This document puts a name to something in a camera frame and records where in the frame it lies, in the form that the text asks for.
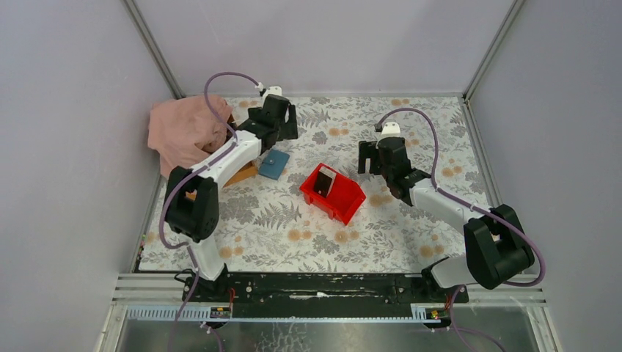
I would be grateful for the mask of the red plastic bin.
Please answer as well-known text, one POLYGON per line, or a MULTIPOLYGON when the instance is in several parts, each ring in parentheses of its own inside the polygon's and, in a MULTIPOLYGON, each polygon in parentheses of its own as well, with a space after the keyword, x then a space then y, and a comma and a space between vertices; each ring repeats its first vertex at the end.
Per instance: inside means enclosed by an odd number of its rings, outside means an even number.
POLYGON ((299 186, 299 190, 304 195, 304 201, 308 205, 314 205, 328 215, 330 219, 340 221, 348 225, 362 203, 366 200, 366 195, 358 183, 340 174, 328 165, 320 163, 313 172, 299 186), (319 196, 313 191, 318 169, 327 166, 337 173, 334 185, 328 197, 319 196))

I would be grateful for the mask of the blue card holder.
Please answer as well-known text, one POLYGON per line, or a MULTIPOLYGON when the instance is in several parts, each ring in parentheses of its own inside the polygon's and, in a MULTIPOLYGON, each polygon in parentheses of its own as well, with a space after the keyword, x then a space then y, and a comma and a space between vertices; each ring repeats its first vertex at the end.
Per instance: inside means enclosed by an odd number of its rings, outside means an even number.
POLYGON ((258 168, 258 174, 271 180, 278 180, 290 159, 288 153, 270 150, 258 168))

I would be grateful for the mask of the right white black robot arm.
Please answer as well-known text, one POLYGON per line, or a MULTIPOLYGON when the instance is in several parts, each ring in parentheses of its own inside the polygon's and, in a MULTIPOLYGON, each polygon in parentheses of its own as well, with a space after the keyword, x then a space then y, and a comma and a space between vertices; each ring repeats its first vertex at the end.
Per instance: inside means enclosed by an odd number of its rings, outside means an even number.
POLYGON ((519 235, 522 226, 513 208, 485 210, 440 189, 430 174, 411 166, 402 137, 360 141, 358 148, 360 174, 382 176, 394 198, 431 213, 463 235, 463 255, 422 270, 437 287, 477 283, 492 290, 535 263, 531 245, 519 235))

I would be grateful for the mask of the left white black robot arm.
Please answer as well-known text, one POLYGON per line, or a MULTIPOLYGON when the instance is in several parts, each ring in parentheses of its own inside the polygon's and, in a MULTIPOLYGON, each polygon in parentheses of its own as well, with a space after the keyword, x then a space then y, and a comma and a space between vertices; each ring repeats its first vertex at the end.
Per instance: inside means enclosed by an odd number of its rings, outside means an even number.
POLYGON ((215 281, 225 269, 214 235, 220 219, 219 192, 277 142, 297 137, 296 107, 281 87, 272 86, 263 91, 261 106, 248 110, 247 119, 214 154, 188 169, 172 170, 158 228, 168 225, 184 236, 179 245, 189 252, 199 278, 215 281))

